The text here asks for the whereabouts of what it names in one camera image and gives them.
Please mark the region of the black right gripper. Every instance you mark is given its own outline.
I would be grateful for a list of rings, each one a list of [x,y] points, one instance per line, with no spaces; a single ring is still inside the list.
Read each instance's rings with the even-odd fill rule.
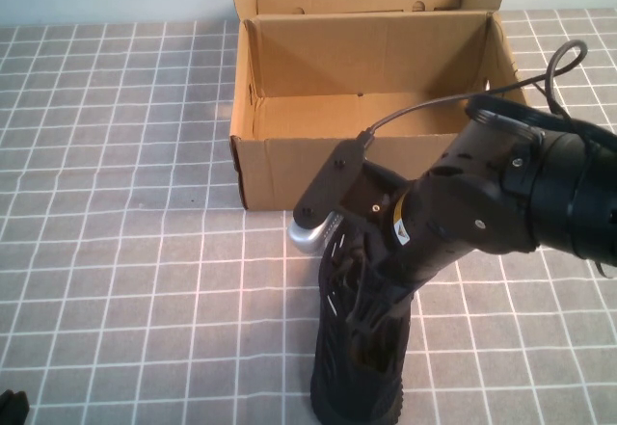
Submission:
[[[352,332],[372,334],[420,287],[420,258],[412,226],[405,225],[404,202],[414,183],[362,161],[340,167],[345,189],[340,249],[333,256],[333,293],[351,310]]]

